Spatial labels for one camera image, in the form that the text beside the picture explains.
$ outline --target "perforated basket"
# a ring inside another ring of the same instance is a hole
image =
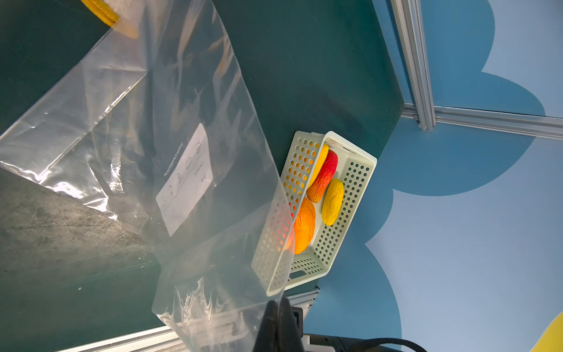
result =
[[[324,143],[338,155],[334,179],[344,183],[344,201],[339,217],[332,226],[326,226],[321,217],[324,196],[319,203],[314,204],[317,214],[315,235],[307,249],[293,258],[285,289],[328,273],[377,164],[374,156],[332,131],[326,135],[296,132],[281,173],[293,217],[298,214],[302,200],[306,197],[306,190]]]

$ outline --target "plastic bag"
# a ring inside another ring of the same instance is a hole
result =
[[[0,164],[139,233],[153,312],[188,348],[252,350],[293,214],[211,1],[137,1],[0,137]]]

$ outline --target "green table surface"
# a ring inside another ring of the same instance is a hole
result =
[[[295,131],[379,157],[403,100],[371,1],[216,0],[281,168]],[[79,0],[0,0],[0,130],[107,31]],[[55,351],[161,325],[160,266],[103,215],[0,170],[0,350]]]

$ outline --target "yellow mango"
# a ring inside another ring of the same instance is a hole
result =
[[[317,160],[317,164],[315,165],[315,169],[313,170],[313,174],[311,175],[311,181],[309,181],[310,185],[315,182],[316,177],[319,175],[320,168],[323,166],[324,160],[327,158],[327,154],[328,145],[323,144],[323,147],[321,148],[319,153],[319,160]]]
[[[321,211],[323,222],[326,226],[332,226],[338,218],[343,200],[344,184],[341,180],[334,179],[328,185],[327,193],[324,196],[323,209]]]

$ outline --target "scratched surface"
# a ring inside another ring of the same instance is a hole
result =
[[[160,266],[104,215],[0,170],[0,351],[54,351],[162,325]]]

